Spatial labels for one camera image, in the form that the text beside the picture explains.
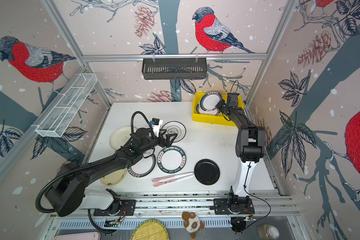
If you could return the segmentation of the yellow plastic bin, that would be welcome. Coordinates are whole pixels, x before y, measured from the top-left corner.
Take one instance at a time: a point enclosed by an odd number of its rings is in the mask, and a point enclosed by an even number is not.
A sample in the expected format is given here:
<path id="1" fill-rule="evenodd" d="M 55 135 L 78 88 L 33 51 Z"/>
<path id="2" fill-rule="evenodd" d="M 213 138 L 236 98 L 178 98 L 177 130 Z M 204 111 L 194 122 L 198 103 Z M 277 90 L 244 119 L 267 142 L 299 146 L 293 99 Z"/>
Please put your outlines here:
<path id="1" fill-rule="evenodd" d="M 249 126 L 251 124 L 250 119 L 248 118 L 243 100 L 240 96 L 238 96 L 239 106 L 237 108 L 230 108 L 230 115 L 225 116 L 220 114 L 219 116 L 210 116 L 210 115 L 200 115 L 196 113 L 196 105 L 199 104 L 201 97 L 206 93 L 196 93 L 193 100 L 193 121 L 199 123 L 206 124 L 216 124 L 223 126 L 232 126 L 238 127 L 240 129 L 241 126 Z M 222 95 L 223 100 L 227 101 L 227 94 Z"/>

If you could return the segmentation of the white plate green red rim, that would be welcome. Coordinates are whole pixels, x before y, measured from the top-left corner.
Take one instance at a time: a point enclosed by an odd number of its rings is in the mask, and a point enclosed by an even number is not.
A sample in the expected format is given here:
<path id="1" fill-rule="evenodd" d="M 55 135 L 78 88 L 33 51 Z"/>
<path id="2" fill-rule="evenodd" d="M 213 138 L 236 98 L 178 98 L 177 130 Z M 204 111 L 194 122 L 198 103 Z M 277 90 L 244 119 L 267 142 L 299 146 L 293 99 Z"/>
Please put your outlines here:
<path id="1" fill-rule="evenodd" d="M 204 94 L 199 102 L 200 108 L 205 112 L 211 112 L 217 109 L 216 105 L 223 99 L 219 92 L 211 91 Z"/>

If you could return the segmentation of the black plate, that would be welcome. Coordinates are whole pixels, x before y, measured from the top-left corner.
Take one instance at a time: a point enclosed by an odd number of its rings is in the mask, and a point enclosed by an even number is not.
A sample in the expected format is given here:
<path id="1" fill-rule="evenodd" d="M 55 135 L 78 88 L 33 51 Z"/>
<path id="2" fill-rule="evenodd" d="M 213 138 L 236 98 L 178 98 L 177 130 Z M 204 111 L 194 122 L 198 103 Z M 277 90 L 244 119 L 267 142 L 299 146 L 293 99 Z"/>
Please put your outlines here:
<path id="1" fill-rule="evenodd" d="M 202 159 L 196 163 L 194 174 L 199 183 L 211 186 L 219 180 L 220 169 L 214 161 Z"/>

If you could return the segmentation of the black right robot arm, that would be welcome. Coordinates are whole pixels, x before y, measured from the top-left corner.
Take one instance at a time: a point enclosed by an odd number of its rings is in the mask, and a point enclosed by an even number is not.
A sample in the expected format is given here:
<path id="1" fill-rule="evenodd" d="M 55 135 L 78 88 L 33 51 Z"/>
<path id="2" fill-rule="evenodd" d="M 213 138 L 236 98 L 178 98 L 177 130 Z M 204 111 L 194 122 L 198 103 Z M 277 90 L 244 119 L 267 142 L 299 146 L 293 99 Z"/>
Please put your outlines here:
<path id="1" fill-rule="evenodd" d="M 228 196 L 228 210 L 232 214 L 253 215 L 255 210 L 247 186 L 254 167 L 264 156 L 264 129 L 252 123 L 243 108 L 235 107 L 234 103 L 221 100 L 217 103 L 217 109 L 238 128 L 235 153 L 240 163 Z"/>

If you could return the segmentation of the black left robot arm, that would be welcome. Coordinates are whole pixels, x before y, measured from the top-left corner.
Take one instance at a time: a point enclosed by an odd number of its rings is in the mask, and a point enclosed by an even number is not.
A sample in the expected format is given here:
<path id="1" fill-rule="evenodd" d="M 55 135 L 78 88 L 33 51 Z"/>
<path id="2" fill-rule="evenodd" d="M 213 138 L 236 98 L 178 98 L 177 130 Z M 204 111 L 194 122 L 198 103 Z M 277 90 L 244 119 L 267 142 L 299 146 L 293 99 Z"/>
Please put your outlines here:
<path id="1" fill-rule="evenodd" d="M 65 165 L 38 193 L 35 207 L 41 213 L 57 213 L 65 217 L 79 208 L 85 197 L 85 190 L 93 182 L 115 171 L 126 169 L 138 163 L 144 153 L 157 146 L 170 147 L 176 133 L 169 134 L 160 128 L 160 120 L 153 118 L 147 128 L 131 128 L 130 138 L 115 153 L 101 160 L 77 166 Z"/>

